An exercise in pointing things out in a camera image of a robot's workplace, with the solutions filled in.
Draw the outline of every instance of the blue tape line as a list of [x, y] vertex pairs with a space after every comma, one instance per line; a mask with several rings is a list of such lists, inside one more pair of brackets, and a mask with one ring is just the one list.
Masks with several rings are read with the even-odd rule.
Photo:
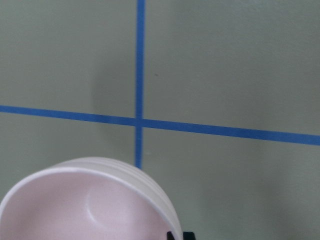
[[145, 128], [320, 146], [320, 135], [143, 119]]
[[135, 126], [136, 120], [131, 117], [122, 116], [108, 116], [90, 113], [46, 110], [38, 108], [17, 107], [0, 105], [0, 112], [11, 114], [23, 114], [57, 119], [70, 119], [86, 122], [104, 123], [104, 124], [117, 124], [126, 126]]
[[[23, 115], [32, 115], [32, 116], [40, 116], [40, 117], [48, 117], [48, 118], [69, 119], [69, 120], [78, 120], [78, 121], [87, 121], [87, 122], [96, 122], [96, 123], [105, 123], [105, 124], [134, 126], [136, 127], [136, 130], [137, 129], [139, 130], [138, 132], [136, 131], [136, 134], [135, 134], [135, 137], [137, 138], [138, 143], [140, 142], [143, 136], [143, 128], [152, 128], [152, 129], [173, 130], [173, 131], [182, 131], [182, 132], [198, 133], [198, 134], [211, 134], [211, 135], [220, 135], [220, 136], [237, 137], [237, 138], [269, 140], [269, 141], [276, 141], [276, 142], [320, 146], [320, 135], [311, 135], [311, 134], [255, 130], [255, 129], [238, 128], [238, 127], [202, 125], [202, 124], [194, 124], [194, 123], [161, 121], [161, 120], [151, 120], [151, 119], [141, 119], [140, 121], [136, 121], [135, 118], [122, 117], [122, 116], [108, 116], [108, 115], [98, 115], [98, 114], [90, 114], [90, 113], [46, 110], [46, 109], [6, 106], [6, 105], [0, 105], [0, 113], [1, 112], [10, 113], [10, 114], [23, 114]], [[137, 159], [141, 159], [142, 147], [140, 146], [137, 149], [139, 151], [136, 151], [136, 157]]]
[[135, 69], [135, 166], [142, 167], [144, 111], [145, 0], [137, 0]]

